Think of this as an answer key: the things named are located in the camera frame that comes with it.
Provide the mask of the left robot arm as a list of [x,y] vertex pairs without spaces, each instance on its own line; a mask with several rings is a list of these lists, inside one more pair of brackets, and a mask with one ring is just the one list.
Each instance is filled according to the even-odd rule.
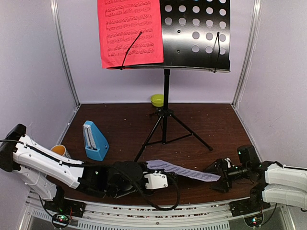
[[[173,172],[151,170],[146,163],[134,161],[93,164],[70,159],[34,142],[22,124],[17,124],[0,141],[0,167],[6,172],[19,174],[59,213],[69,209],[69,202],[63,198],[61,187],[48,181],[46,175],[92,197],[121,198],[139,193],[147,204],[161,211],[173,210],[180,202],[180,190]],[[155,190],[169,185],[176,190],[176,202],[171,207],[160,207],[148,198]]]

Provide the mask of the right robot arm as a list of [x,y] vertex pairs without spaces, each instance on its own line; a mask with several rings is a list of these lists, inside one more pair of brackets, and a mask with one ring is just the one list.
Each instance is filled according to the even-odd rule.
[[292,167],[278,161],[263,161],[258,158],[252,145],[237,148],[240,165],[229,158],[217,159],[204,169],[205,173],[220,176],[212,190],[227,193],[233,182],[248,179],[256,185],[250,190],[249,198],[231,202],[233,216],[262,211],[271,203],[307,208],[307,170]]

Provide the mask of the black music stand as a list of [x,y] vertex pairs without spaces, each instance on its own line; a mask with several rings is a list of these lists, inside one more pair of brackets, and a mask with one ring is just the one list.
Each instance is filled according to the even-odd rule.
[[210,151],[213,148],[183,123],[169,109],[169,84],[172,69],[206,70],[229,72],[230,60],[230,2],[228,0],[161,0],[161,25],[164,46],[164,60],[159,64],[127,65],[129,52],[142,33],[138,32],[124,58],[115,69],[157,68],[164,71],[164,103],[156,111],[158,120],[135,157],[138,161],[158,127],[162,129],[160,143],[168,144],[167,120],[173,118],[188,134],[194,136]]

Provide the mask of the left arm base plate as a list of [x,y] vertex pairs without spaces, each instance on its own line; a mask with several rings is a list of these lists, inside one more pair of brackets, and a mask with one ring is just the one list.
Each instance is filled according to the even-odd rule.
[[60,201],[46,201],[41,197],[39,198],[43,209],[51,217],[51,224],[57,230],[68,227],[73,217],[82,218],[86,208],[84,202],[65,198]]

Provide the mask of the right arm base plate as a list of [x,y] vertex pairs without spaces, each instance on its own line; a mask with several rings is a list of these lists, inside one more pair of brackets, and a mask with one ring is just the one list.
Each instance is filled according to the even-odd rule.
[[262,201],[255,203],[250,198],[246,198],[230,202],[229,207],[233,217],[242,216],[247,226],[257,228],[264,223],[263,211],[271,205]]

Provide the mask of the red sheet music paper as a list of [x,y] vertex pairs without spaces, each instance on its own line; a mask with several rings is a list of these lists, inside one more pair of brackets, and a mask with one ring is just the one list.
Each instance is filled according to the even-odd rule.
[[99,0],[97,16],[102,68],[163,63],[158,0]]

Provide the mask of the white sheet music paper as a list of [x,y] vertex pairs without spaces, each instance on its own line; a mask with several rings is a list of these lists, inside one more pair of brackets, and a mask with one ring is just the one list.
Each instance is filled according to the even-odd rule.
[[184,176],[190,179],[195,179],[203,182],[217,182],[221,178],[219,175],[216,174],[187,169],[163,160],[150,160],[146,163],[149,169],[164,170],[166,173],[175,173],[179,176]]

